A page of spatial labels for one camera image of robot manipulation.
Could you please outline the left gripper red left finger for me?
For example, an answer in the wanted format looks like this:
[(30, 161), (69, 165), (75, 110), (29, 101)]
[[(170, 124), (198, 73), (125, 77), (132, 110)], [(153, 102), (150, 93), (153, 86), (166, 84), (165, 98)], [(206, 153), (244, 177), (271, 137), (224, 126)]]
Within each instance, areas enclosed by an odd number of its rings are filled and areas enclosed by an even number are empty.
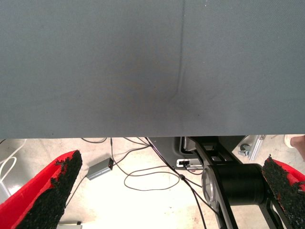
[(78, 150), (65, 153), (0, 205), (2, 229), (55, 229), (82, 166)]

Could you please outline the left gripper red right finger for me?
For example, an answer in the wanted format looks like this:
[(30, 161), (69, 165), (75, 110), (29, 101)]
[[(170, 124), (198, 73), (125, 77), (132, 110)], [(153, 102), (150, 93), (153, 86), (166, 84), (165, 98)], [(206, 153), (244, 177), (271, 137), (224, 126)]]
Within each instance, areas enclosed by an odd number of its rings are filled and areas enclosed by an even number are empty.
[(292, 166), (269, 156), (262, 174), (281, 206), (289, 225), (305, 227), (305, 175)]

